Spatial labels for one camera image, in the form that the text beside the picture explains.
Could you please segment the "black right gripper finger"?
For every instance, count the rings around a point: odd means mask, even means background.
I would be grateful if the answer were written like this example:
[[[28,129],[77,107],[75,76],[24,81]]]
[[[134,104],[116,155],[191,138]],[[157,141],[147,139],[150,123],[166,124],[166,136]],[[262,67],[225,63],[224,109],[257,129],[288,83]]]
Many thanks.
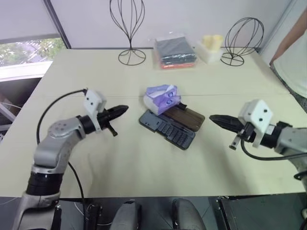
[[[209,119],[217,125],[241,125],[237,117],[230,115],[211,115]]]
[[[231,132],[240,131],[240,125],[218,125],[218,126]]]

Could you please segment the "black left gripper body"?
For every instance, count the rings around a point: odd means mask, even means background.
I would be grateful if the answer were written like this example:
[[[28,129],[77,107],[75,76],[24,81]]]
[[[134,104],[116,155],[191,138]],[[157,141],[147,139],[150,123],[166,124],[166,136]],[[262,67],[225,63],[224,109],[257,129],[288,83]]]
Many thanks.
[[[101,113],[98,113],[97,120],[101,130],[108,129],[114,137],[117,136],[117,131],[110,124],[110,121],[116,119],[117,117],[118,115],[116,114],[114,109],[108,109],[104,110]]]

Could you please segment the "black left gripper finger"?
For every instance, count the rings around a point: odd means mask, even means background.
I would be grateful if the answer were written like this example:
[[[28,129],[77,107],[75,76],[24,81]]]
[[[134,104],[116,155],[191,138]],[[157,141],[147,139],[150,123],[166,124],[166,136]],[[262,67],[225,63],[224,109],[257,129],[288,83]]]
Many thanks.
[[[129,107],[127,105],[117,105],[112,108],[109,108],[107,111],[110,114],[124,114],[128,110],[128,108]]]
[[[109,109],[108,119],[116,119],[122,116],[126,111],[126,109]]]

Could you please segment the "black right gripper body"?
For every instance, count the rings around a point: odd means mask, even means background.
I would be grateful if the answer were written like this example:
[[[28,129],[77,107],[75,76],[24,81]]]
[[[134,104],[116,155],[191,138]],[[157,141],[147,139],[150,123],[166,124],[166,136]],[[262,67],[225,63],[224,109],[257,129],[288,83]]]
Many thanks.
[[[245,125],[239,126],[236,131],[236,136],[232,143],[230,144],[229,148],[236,150],[238,144],[240,143],[241,140],[249,140],[250,136],[254,132],[254,125],[251,124],[250,122],[247,122]]]

